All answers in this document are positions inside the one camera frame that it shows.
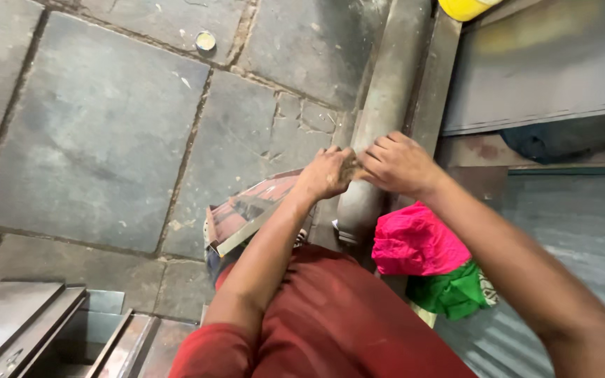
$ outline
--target yellow container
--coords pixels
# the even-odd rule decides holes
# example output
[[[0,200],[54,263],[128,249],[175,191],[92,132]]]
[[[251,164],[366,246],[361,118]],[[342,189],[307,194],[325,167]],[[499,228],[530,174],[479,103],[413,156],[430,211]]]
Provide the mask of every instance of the yellow container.
[[[456,21],[469,21],[502,0],[438,0],[442,9]]]

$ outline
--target pink cloth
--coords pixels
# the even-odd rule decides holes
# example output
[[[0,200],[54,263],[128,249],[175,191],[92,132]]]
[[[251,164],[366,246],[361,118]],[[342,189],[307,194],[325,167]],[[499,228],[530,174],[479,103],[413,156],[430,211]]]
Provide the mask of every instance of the pink cloth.
[[[421,202],[377,220],[373,260],[381,274],[435,276],[469,258],[466,245]]]

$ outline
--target dirty hands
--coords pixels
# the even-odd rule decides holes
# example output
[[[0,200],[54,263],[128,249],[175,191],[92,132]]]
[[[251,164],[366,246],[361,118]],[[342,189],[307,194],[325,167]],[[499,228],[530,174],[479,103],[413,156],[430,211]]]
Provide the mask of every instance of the dirty hands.
[[[302,171],[291,194],[311,204],[347,191],[356,166],[356,153],[351,148],[340,150],[331,146],[320,149],[311,163]]]
[[[369,173],[363,180],[417,199],[435,192],[447,177],[417,142],[397,131],[375,139],[358,160]]]

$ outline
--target green cloth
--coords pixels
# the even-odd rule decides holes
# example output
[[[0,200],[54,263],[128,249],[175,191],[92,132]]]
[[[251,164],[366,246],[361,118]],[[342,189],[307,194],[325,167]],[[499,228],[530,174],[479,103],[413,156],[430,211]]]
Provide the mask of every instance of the green cloth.
[[[405,295],[421,308],[459,320],[489,308],[480,287],[479,268],[472,260],[440,276],[410,276]]]

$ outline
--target metal pipe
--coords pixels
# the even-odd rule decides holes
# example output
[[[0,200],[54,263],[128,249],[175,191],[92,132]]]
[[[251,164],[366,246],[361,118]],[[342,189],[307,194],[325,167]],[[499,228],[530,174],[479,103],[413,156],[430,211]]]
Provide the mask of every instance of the metal pipe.
[[[431,20],[430,0],[393,0],[375,63],[373,78],[352,141],[356,151],[375,138],[401,130]],[[367,182],[352,182],[340,196],[340,239],[358,243],[374,229],[384,193]]]

